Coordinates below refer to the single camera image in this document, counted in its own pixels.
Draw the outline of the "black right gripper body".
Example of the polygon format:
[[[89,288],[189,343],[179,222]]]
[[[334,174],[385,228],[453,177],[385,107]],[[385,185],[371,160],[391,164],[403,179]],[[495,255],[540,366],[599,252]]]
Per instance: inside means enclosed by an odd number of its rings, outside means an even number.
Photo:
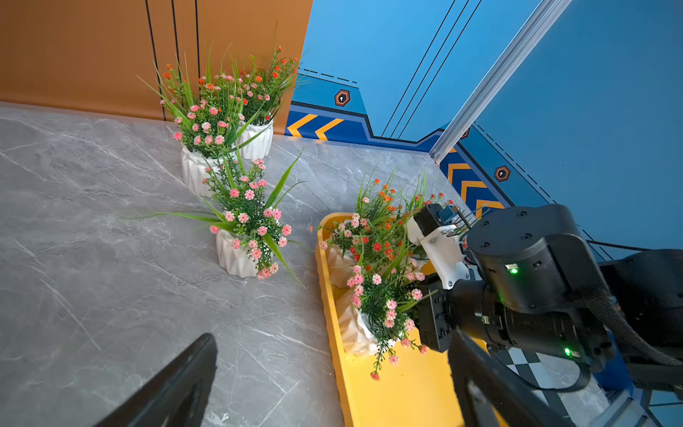
[[[434,352],[446,352],[450,347],[455,327],[452,307],[452,293],[446,290],[430,291],[416,304],[421,343]]]

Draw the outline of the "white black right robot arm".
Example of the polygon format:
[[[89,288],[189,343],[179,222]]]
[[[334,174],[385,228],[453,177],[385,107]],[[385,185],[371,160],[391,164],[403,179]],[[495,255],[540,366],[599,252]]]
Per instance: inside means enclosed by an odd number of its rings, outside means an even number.
[[[562,205],[517,206],[478,222],[428,205],[407,233],[434,267],[417,305],[428,348],[445,352],[460,331],[583,372],[621,358],[637,387],[681,394],[681,250],[600,263]]]

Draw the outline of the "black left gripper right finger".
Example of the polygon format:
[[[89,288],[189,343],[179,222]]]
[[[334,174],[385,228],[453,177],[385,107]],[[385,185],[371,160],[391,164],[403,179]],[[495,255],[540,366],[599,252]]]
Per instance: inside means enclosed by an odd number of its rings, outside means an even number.
[[[460,330],[451,334],[448,362],[466,426],[571,425]]]

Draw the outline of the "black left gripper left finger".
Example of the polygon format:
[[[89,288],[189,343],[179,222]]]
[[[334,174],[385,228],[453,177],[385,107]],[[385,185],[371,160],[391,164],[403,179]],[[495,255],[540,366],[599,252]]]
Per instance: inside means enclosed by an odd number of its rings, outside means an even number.
[[[217,362],[212,334],[199,336],[99,426],[199,426],[208,405]]]

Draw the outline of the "potted plant orange red flowers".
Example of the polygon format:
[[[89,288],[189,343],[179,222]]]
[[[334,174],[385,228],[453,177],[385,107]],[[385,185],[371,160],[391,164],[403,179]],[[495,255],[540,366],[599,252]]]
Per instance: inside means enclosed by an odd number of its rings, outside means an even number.
[[[435,200],[436,196],[428,193],[425,176],[410,192],[397,183],[394,172],[386,179],[364,175],[351,220],[359,226],[355,234],[364,246],[380,253],[405,247],[409,242],[408,222]]]

